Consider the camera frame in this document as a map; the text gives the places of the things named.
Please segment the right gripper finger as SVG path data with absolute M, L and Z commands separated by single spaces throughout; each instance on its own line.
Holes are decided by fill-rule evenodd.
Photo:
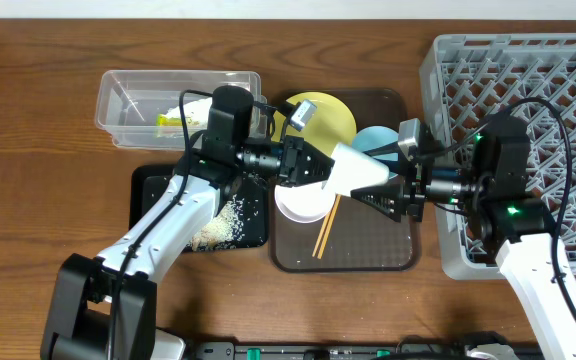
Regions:
M 400 222 L 402 189 L 400 184 L 379 185 L 354 189 L 351 198 L 377 210 L 389 219 Z
M 398 160 L 401 155 L 401 150 L 397 142 L 392 142 L 374 149 L 366 150 L 365 154 L 380 160 Z

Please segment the light blue bowl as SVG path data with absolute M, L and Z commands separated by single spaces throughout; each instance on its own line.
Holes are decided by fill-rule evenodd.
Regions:
M 371 126 L 359 131 L 351 143 L 351 147 L 358 153 L 355 157 L 358 164 L 353 166 L 353 170 L 348 170 L 347 177 L 352 178 L 353 182 L 365 182 L 368 179 L 384 180 L 387 166 L 383 160 L 372 157 L 369 160 L 365 151 L 397 142 L 397 140 L 398 133 L 384 126 Z M 388 163 L 398 162 L 398 160 L 385 161 Z

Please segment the pink bowl with rice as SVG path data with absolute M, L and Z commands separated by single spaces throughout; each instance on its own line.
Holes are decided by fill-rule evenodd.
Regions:
M 335 197 L 333 192 L 322 188 L 321 182 L 274 188 L 277 208 L 286 218 L 297 223 L 313 223 L 323 219 L 332 209 Z

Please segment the pale green cup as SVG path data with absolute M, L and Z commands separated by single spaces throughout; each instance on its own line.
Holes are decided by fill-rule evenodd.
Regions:
M 386 165 L 344 143 L 336 145 L 331 158 L 334 164 L 323 183 L 324 191 L 350 197 L 353 190 L 383 185 L 389 180 Z

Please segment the rice pile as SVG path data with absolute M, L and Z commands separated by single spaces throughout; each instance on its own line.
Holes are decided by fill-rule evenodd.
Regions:
M 244 201 L 229 200 L 219 214 L 192 237 L 192 251 L 212 251 L 233 248 L 244 234 L 242 220 Z

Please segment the green snack wrapper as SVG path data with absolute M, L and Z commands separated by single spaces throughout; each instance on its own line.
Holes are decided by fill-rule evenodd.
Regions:
M 185 120 L 188 127 L 203 127 L 206 125 L 206 120 L 198 117 L 186 116 Z M 179 117 L 167 117 L 160 114 L 157 116 L 156 125 L 160 127 L 181 127 L 182 119 Z

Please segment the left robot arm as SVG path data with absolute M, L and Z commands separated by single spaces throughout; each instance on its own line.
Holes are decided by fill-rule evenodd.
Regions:
M 238 191 L 242 176 L 293 187 L 326 180 L 333 160 L 304 139 L 249 134 L 260 102 L 224 85 L 208 93 L 207 127 L 185 132 L 184 154 L 157 202 L 94 258 L 61 265 L 40 346 L 43 359 L 181 359 L 186 344 L 156 325 L 158 285 L 192 238 Z

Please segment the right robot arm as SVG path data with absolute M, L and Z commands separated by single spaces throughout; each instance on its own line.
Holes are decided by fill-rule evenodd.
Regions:
M 420 220 L 427 203 L 448 205 L 468 222 L 519 299 L 547 359 L 576 359 L 576 278 L 559 239 L 561 222 L 527 192 L 530 140 L 523 120 L 496 113 L 475 136 L 472 164 L 445 167 L 450 148 L 418 119 L 399 126 L 394 172 L 401 182 L 363 187 L 352 198 L 398 221 Z

